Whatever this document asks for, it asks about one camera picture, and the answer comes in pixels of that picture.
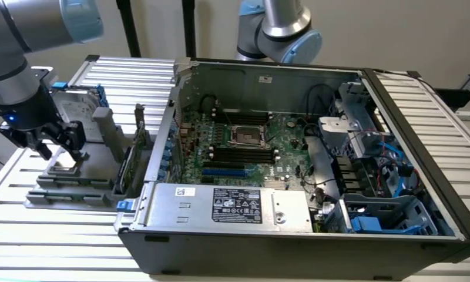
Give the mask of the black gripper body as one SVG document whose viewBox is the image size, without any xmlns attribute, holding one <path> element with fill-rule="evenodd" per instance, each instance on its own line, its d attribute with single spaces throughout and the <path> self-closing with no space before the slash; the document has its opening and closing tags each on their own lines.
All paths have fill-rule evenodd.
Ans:
<svg viewBox="0 0 470 282">
<path fill-rule="evenodd" d="M 48 88 L 40 84 L 37 92 L 24 102 L 13 105 L 0 104 L 0 134 L 7 138 L 27 138 L 27 133 L 40 138 L 59 138 L 64 134 L 63 120 L 59 115 Z"/>
</svg>

